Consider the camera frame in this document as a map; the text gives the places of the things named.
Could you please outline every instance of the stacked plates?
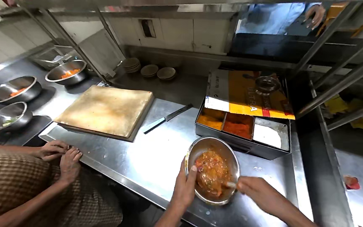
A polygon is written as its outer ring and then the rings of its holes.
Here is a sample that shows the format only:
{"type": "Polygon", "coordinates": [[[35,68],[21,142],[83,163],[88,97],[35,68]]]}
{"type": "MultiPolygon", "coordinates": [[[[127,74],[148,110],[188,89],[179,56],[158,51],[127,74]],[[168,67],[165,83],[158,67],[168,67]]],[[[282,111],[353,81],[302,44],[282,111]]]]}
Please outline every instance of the stacked plates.
{"type": "Polygon", "coordinates": [[[161,68],[157,75],[161,80],[171,80],[176,76],[176,70],[172,67],[161,68]]]}
{"type": "Polygon", "coordinates": [[[154,76],[158,69],[159,68],[157,65],[146,65],[141,69],[141,75],[143,75],[144,77],[154,76]]]}
{"type": "Polygon", "coordinates": [[[127,58],[121,63],[126,73],[134,73],[141,68],[141,63],[138,58],[127,58]]]}

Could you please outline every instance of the metal pipe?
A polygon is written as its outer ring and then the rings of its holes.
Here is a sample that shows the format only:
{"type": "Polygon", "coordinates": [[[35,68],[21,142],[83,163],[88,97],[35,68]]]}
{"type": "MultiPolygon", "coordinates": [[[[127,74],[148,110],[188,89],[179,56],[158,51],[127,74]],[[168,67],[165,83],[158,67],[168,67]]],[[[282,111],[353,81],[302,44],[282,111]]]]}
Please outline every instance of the metal pipe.
{"type": "Polygon", "coordinates": [[[107,84],[110,84],[110,82],[100,74],[98,69],[93,65],[93,63],[90,61],[90,59],[86,56],[86,54],[83,52],[83,50],[78,46],[78,44],[71,38],[71,36],[67,33],[67,31],[61,26],[61,24],[58,22],[57,19],[51,14],[50,11],[47,9],[41,9],[42,12],[44,12],[54,23],[56,28],[60,31],[60,33],[66,38],[72,45],[72,47],[78,52],[78,54],[81,55],[82,59],[86,61],[86,63],[92,68],[93,71],[107,84]]]}
{"type": "Polygon", "coordinates": [[[119,59],[120,60],[123,60],[123,59],[125,59],[125,57],[124,57],[124,52],[123,52],[123,50],[120,48],[120,45],[117,43],[117,40],[116,40],[116,38],[114,37],[114,34],[112,33],[112,31],[110,30],[110,28],[109,28],[109,26],[108,26],[108,24],[107,24],[107,21],[104,19],[104,16],[103,16],[103,14],[102,14],[102,12],[100,11],[100,9],[99,9],[99,7],[96,7],[96,13],[98,14],[98,17],[99,17],[99,19],[100,19],[100,22],[102,22],[102,24],[103,24],[103,27],[104,27],[104,29],[106,30],[106,32],[108,33],[108,35],[110,36],[110,38],[113,40],[113,42],[114,42],[114,44],[117,46],[117,48],[121,51],[121,53],[122,53],[122,59],[120,59],[120,57],[119,57],[119,59]]]}
{"type": "Polygon", "coordinates": [[[37,25],[50,37],[50,39],[53,40],[55,44],[60,44],[58,40],[54,37],[54,35],[44,26],[44,24],[39,21],[39,19],[33,16],[33,14],[27,8],[24,7],[21,8],[30,16],[30,18],[34,20],[34,22],[37,23],[37,25]]]}
{"type": "Polygon", "coordinates": [[[315,82],[315,89],[325,83],[331,76],[333,76],[336,72],[338,72],[338,70],[348,64],[357,54],[361,53],[362,51],[363,39],[359,42],[359,44],[350,49],[348,53],[343,54],[342,58],[338,61],[338,63],[315,82]]]}
{"type": "Polygon", "coordinates": [[[315,41],[313,46],[308,50],[308,52],[303,56],[303,58],[298,62],[295,69],[292,70],[288,79],[294,78],[305,66],[305,64],[315,55],[315,53],[320,49],[320,47],[327,41],[328,38],[337,30],[338,27],[349,18],[352,13],[358,8],[361,3],[351,2],[345,9],[338,15],[337,18],[333,20],[333,23],[323,32],[323,34],[315,41]]]}
{"type": "Polygon", "coordinates": [[[345,78],[343,80],[338,81],[335,85],[331,86],[328,90],[324,91],[321,95],[318,95],[316,98],[314,98],[312,101],[310,101],[306,106],[304,106],[302,109],[298,111],[297,114],[295,114],[296,119],[301,118],[308,112],[315,109],[320,104],[324,103],[325,101],[329,100],[351,84],[353,84],[355,81],[361,79],[363,77],[363,63],[359,64],[356,68],[351,70],[349,73],[345,75],[345,78]]]}
{"type": "Polygon", "coordinates": [[[340,127],[344,124],[347,124],[348,122],[351,122],[359,117],[362,117],[363,116],[363,107],[360,108],[359,110],[357,111],[354,111],[352,113],[348,113],[342,117],[340,117],[339,119],[333,121],[330,125],[327,126],[327,129],[330,131],[330,130],[333,130],[337,127],[340,127]]]}

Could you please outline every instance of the steel bowl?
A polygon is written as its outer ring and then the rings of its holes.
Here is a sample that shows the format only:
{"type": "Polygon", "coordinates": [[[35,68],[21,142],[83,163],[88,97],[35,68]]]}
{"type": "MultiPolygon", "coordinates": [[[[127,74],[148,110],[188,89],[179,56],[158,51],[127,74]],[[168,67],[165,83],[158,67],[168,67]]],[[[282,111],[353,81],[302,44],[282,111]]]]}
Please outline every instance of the steel bowl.
{"type": "Polygon", "coordinates": [[[32,119],[33,113],[28,110],[25,102],[12,103],[0,109],[0,132],[17,130],[25,126],[32,119]],[[9,119],[17,117],[17,119],[7,126],[3,123],[9,119]]]}
{"type": "MultiPolygon", "coordinates": [[[[188,174],[191,167],[195,164],[196,159],[203,152],[208,151],[210,147],[215,148],[215,151],[224,160],[226,160],[226,164],[229,167],[229,172],[231,173],[231,182],[238,182],[238,178],[240,176],[240,167],[235,152],[228,144],[216,137],[200,137],[196,139],[193,144],[191,144],[184,162],[184,169],[186,174],[188,174]]],[[[217,198],[202,189],[197,182],[195,185],[196,196],[200,200],[210,205],[220,206],[227,204],[230,201],[231,197],[234,195],[235,191],[235,188],[225,189],[221,196],[217,198]]]]}
{"type": "Polygon", "coordinates": [[[8,105],[16,102],[28,102],[36,98],[42,86],[34,76],[22,76],[0,85],[0,104],[8,105]],[[26,88],[23,92],[11,96],[12,92],[26,88]]]}
{"type": "Polygon", "coordinates": [[[87,76],[88,74],[86,73],[86,62],[84,62],[83,60],[73,60],[52,69],[46,75],[46,80],[48,82],[55,82],[57,84],[67,86],[77,84],[84,80],[87,76]],[[79,69],[78,73],[75,73],[70,77],[61,79],[61,76],[64,75],[65,72],[76,69],[79,69]]]}

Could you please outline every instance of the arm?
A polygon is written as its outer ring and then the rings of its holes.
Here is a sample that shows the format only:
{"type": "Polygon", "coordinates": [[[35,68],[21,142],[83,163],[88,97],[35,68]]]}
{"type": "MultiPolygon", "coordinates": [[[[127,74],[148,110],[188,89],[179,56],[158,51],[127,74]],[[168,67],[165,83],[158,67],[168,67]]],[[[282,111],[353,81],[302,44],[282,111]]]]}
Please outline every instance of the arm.
{"type": "Polygon", "coordinates": [[[184,159],[176,178],[175,189],[172,199],[163,213],[162,217],[155,224],[155,227],[176,227],[188,206],[194,200],[194,185],[196,183],[197,167],[192,166],[188,177],[184,174],[184,159]]]}
{"type": "Polygon", "coordinates": [[[48,142],[43,147],[19,147],[0,145],[0,150],[19,154],[27,154],[41,158],[44,161],[51,161],[54,158],[60,157],[68,150],[68,148],[68,144],[59,140],[48,142]]]}
{"type": "Polygon", "coordinates": [[[69,149],[65,155],[61,157],[61,176],[60,179],[49,188],[38,194],[33,199],[12,209],[0,216],[0,227],[17,227],[24,220],[34,215],[52,198],[61,193],[71,183],[75,181],[79,174],[80,165],[78,163],[82,153],[76,148],[69,149]]]}
{"type": "Polygon", "coordinates": [[[276,216],[290,227],[317,227],[288,199],[259,177],[240,177],[237,189],[253,199],[260,209],[276,216]]]}
{"type": "Polygon", "coordinates": [[[35,198],[1,215],[0,227],[19,226],[24,220],[35,214],[44,204],[66,189],[68,185],[66,182],[57,181],[35,198]]]}

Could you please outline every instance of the person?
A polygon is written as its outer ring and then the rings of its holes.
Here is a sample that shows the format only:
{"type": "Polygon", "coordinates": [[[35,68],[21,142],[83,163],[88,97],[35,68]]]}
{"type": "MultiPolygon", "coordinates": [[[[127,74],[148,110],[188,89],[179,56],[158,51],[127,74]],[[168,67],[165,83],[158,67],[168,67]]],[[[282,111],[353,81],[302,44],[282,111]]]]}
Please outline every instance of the person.
{"type": "MultiPolygon", "coordinates": [[[[193,203],[196,177],[197,168],[195,166],[192,166],[188,176],[185,176],[183,159],[172,199],[155,227],[178,226],[184,212],[193,203]]],[[[260,209],[279,218],[290,227],[317,227],[263,178],[241,176],[236,188],[253,199],[260,209]]]]}
{"type": "Polygon", "coordinates": [[[236,33],[284,35],[304,11],[305,21],[315,14],[311,23],[306,25],[313,30],[323,21],[326,10],[321,3],[251,4],[236,33]]]}
{"type": "Polygon", "coordinates": [[[0,227],[119,225],[123,215],[115,196],[102,199],[90,174],[81,171],[81,156],[58,140],[0,146],[0,227]],[[49,163],[59,157],[59,166],[49,163]]]}

